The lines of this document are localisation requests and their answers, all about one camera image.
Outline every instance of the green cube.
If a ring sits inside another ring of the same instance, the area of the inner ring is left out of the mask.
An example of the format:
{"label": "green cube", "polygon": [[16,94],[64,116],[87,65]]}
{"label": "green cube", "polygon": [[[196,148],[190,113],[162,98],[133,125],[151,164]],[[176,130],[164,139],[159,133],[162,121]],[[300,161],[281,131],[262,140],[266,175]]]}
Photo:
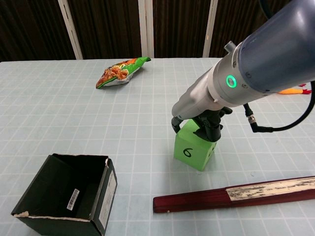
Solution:
{"label": "green cube", "polygon": [[198,128],[198,125],[190,119],[176,134],[174,158],[203,171],[217,142],[211,143],[199,138],[194,134]]}

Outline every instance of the brown curtain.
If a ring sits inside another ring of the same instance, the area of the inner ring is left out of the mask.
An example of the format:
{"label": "brown curtain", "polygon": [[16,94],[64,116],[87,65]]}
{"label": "brown curtain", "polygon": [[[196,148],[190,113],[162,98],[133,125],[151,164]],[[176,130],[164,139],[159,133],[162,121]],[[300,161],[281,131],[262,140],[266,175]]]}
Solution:
{"label": "brown curtain", "polygon": [[0,0],[0,61],[75,59],[57,0]]}
{"label": "brown curtain", "polygon": [[[270,10],[276,13],[290,0],[267,2]],[[223,48],[227,42],[232,40],[239,44],[266,21],[258,0],[219,0],[209,57],[224,57],[227,52]]]}
{"label": "brown curtain", "polygon": [[68,0],[84,59],[141,56],[138,1]]}
{"label": "brown curtain", "polygon": [[202,57],[211,0],[153,0],[156,58]]}

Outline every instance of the light blue grid mat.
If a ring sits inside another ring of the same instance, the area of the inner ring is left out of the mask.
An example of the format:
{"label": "light blue grid mat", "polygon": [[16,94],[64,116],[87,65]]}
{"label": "light blue grid mat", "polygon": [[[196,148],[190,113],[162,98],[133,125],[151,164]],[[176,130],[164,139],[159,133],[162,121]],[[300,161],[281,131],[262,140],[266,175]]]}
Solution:
{"label": "light blue grid mat", "polygon": [[[315,112],[289,131],[254,134],[243,107],[233,109],[201,173],[172,157],[171,108],[218,59],[153,59],[129,84],[95,89],[120,61],[0,63],[0,236],[38,235],[10,213],[54,152],[113,159],[118,189],[107,236],[315,235],[314,200],[153,214],[155,196],[315,175]],[[251,108],[260,125],[277,127],[309,99],[276,94]]]}

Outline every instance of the green snack bag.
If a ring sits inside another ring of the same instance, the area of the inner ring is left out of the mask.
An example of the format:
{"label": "green snack bag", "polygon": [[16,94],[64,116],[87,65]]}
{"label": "green snack bag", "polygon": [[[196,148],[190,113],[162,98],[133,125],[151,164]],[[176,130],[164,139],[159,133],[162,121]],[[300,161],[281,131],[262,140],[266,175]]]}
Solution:
{"label": "green snack bag", "polygon": [[126,60],[108,67],[99,81],[96,88],[103,86],[121,85],[129,82],[134,72],[136,72],[146,61],[151,61],[149,57],[134,58]]}

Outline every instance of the orange object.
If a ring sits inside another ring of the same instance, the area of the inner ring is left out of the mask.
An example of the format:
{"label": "orange object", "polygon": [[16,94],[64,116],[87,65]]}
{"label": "orange object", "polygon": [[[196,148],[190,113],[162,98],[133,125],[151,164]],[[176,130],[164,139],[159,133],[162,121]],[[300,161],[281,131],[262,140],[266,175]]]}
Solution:
{"label": "orange object", "polygon": [[308,89],[288,88],[278,93],[280,94],[310,94],[311,92],[312,90],[308,90]]}

